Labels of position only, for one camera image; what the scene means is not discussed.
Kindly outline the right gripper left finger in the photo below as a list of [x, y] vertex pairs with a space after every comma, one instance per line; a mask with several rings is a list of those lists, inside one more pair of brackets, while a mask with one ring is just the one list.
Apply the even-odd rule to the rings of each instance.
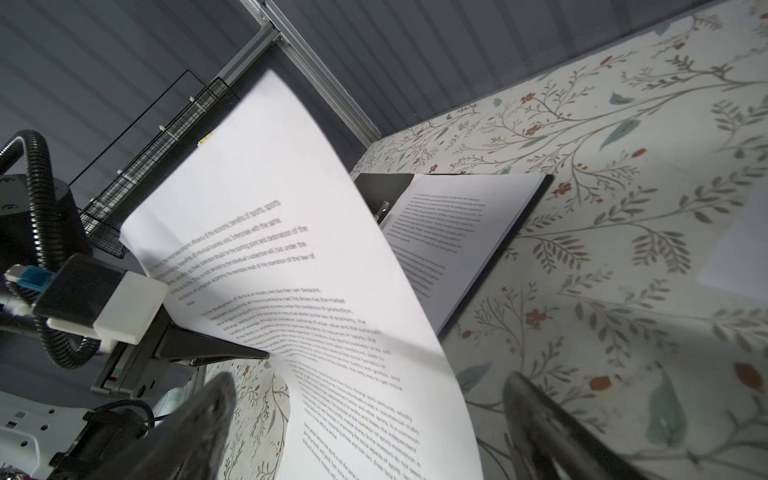
[[92, 472], [91, 479], [215, 479], [236, 407], [222, 372], [144, 438]]

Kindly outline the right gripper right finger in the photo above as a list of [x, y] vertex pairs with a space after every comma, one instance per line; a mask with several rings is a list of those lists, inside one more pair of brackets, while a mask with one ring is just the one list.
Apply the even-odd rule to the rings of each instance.
[[505, 380], [502, 405], [518, 479], [644, 477], [522, 374]]

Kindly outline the printed paper sheet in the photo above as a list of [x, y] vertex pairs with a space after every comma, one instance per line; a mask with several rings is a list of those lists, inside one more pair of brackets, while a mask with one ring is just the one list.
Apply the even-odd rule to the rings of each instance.
[[265, 73], [125, 220], [181, 326], [265, 351], [286, 382], [280, 479], [478, 479], [453, 370], [309, 112]]

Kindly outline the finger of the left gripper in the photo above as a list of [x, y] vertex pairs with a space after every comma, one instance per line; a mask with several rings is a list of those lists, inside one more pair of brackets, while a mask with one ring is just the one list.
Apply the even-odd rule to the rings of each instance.
[[242, 346], [177, 325], [164, 307], [156, 320], [161, 328], [153, 357], [157, 360], [188, 366], [204, 366], [233, 360], [268, 360], [266, 351]]

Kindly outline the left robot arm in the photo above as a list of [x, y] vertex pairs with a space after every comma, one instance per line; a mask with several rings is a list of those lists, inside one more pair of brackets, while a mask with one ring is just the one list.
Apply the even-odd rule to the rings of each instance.
[[1, 178], [1, 328], [74, 349], [93, 340], [106, 360], [92, 389], [105, 405], [58, 407], [5, 393], [1, 463], [27, 479], [83, 479], [161, 421], [150, 405], [173, 364], [199, 368], [266, 353], [184, 329], [163, 302], [166, 284], [95, 259], [69, 188], [53, 184], [65, 261], [39, 265], [26, 177]]

